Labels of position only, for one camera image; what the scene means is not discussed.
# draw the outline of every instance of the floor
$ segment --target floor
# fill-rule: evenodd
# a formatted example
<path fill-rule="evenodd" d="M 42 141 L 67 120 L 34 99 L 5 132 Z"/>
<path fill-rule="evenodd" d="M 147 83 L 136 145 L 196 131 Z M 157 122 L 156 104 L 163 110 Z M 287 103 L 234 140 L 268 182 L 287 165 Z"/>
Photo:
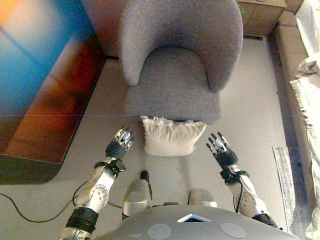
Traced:
<path fill-rule="evenodd" d="M 286 230 L 282 194 L 272 145 L 286 146 L 277 81 L 268 42 L 247 39 L 229 84 L 221 92 L 222 117 L 208 125 L 185 157 L 155 157 L 144 148 L 144 130 L 135 117 L 123 117 L 125 92 L 119 62 L 108 60 L 97 82 L 86 112 L 59 174 L 42 185 L 2 185 L 0 193 L 13 198 L 21 212 L 32 220 L 46 220 L 57 214 L 72 198 L 74 190 L 89 178 L 96 162 L 104 159 L 105 147 L 118 128 L 130 126 L 136 141 L 123 162 L 126 171 L 115 180 L 109 200 L 121 205 L 127 187 L 148 170 L 153 205 L 164 202 L 186 204 L 190 190 L 209 190 L 218 207 L 233 211 L 232 195 L 220 177 L 220 167 L 205 143 L 210 133 L 222 132 L 239 158 L 239 167 L 250 174 L 257 194 L 266 203 L 276 223 Z M 22 219 L 14 206 L 0 196 L 0 236 L 4 240 L 55 239 L 65 226 L 73 206 L 55 220 L 31 223 Z M 121 223 L 121 210 L 107 205 L 93 236 Z"/>

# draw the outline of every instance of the wooden cabinet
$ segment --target wooden cabinet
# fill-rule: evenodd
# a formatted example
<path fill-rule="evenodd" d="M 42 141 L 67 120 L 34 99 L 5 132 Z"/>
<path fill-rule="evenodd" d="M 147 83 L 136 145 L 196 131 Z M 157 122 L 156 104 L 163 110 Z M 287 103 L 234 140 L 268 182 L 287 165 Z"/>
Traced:
<path fill-rule="evenodd" d="M 284 0 L 239 0 L 242 14 L 243 34 L 266 37 L 285 10 Z"/>

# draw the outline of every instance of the robot leg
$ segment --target robot leg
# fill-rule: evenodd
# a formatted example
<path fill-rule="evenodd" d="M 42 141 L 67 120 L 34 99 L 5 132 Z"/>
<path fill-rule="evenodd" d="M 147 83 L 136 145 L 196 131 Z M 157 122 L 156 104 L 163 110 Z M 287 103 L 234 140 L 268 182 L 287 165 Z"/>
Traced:
<path fill-rule="evenodd" d="M 190 192 L 188 205 L 202 205 L 216 208 L 217 202 L 214 201 L 214 197 L 208 190 L 197 188 Z"/>
<path fill-rule="evenodd" d="M 140 179 L 131 183 L 123 198 L 122 220 L 142 210 L 149 209 L 152 199 L 149 174 L 142 171 Z"/>

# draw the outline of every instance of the cushion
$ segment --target cushion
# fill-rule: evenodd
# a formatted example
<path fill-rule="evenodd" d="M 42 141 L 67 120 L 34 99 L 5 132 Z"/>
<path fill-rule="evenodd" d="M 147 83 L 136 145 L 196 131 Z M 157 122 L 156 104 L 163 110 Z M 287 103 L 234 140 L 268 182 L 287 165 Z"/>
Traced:
<path fill-rule="evenodd" d="M 125 114 L 212 124 L 220 118 L 220 95 L 210 90 L 205 68 L 195 52 L 159 48 L 146 59 L 138 85 L 129 87 Z"/>
<path fill-rule="evenodd" d="M 161 157 L 182 157 L 191 154 L 196 141 L 206 129 L 201 121 L 173 122 L 154 116 L 141 116 L 145 130 L 144 151 Z"/>
<path fill-rule="evenodd" d="M 300 32 L 294 26 L 279 26 L 278 32 L 285 53 L 303 54 L 306 52 Z"/>
<path fill-rule="evenodd" d="M 283 11 L 278 22 L 281 26 L 297 27 L 297 19 L 290 11 Z"/>
<path fill-rule="evenodd" d="M 290 81 L 295 79 L 294 69 L 299 66 L 301 61 L 306 59 L 308 56 L 306 53 L 288 53 L 286 54 L 286 64 L 289 71 Z"/>

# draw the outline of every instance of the beige sofa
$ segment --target beige sofa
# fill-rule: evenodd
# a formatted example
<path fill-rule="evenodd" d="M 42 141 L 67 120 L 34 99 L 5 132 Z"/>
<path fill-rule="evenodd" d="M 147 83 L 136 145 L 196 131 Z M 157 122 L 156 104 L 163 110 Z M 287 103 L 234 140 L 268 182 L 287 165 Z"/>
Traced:
<path fill-rule="evenodd" d="M 316 199 L 311 173 L 311 155 L 307 139 L 307 126 L 300 112 L 294 90 L 290 84 L 290 81 L 295 79 L 294 68 L 307 58 L 295 17 L 295 13 L 298 11 L 302 2 L 303 0 L 286 0 L 287 9 L 282 13 L 276 26 L 276 41 L 301 156 L 308 207 L 311 212 L 316 206 Z"/>

